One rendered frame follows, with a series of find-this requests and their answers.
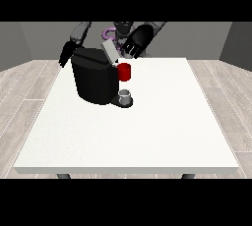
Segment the red pod holder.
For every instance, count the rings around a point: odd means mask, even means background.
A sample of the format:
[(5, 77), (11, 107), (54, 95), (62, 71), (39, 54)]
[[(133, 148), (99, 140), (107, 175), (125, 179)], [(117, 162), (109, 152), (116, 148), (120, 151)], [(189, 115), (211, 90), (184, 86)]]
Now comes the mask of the red pod holder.
[(118, 80), (127, 82), (131, 79), (131, 65), (128, 63), (120, 63), (117, 65)]

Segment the pale grey machine lid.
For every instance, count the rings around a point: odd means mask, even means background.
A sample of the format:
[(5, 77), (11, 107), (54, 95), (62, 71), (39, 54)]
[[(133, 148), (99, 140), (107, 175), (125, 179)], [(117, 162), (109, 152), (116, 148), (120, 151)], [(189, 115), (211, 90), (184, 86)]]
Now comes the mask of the pale grey machine lid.
[(105, 52), (107, 59), (109, 60), (110, 64), (114, 64), (120, 57), (119, 53), (117, 52), (114, 43), (111, 39), (104, 41), (101, 44), (101, 48)]

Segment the small grey cup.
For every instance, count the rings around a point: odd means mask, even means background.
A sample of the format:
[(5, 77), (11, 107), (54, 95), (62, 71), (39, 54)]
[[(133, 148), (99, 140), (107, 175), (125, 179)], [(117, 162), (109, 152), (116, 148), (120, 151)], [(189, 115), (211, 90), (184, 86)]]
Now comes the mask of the small grey cup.
[(121, 89), (118, 92), (119, 103), (122, 105), (127, 105), (131, 101), (131, 93), (128, 89)]

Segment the black coffee machine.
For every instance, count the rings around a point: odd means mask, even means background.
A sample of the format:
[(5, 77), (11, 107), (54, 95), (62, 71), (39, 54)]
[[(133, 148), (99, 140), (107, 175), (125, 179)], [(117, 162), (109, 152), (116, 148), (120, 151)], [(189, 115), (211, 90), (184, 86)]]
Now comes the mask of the black coffee machine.
[(117, 65), (109, 63), (102, 49), (79, 47), (71, 57), (74, 79), (79, 96), (85, 101), (98, 104), (114, 104), (121, 108), (133, 105), (119, 103)]

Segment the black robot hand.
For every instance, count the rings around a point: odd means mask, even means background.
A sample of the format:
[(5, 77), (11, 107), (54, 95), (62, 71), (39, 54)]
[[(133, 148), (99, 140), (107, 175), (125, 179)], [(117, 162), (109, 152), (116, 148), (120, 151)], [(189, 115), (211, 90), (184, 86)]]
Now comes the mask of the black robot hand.
[(62, 49), (62, 52), (60, 54), (60, 58), (59, 58), (59, 65), (64, 68), (65, 65), (67, 64), (68, 60), (71, 58), (71, 56), (73, 55), (74, 51), (79, 47), (79, 45), (72, 41), (69, 40), (67, 41)]
[(154, 38), (154, 29), (150, 25), (141, 25), (132, 31), (123, 50), (126, 54), (138, 58)]

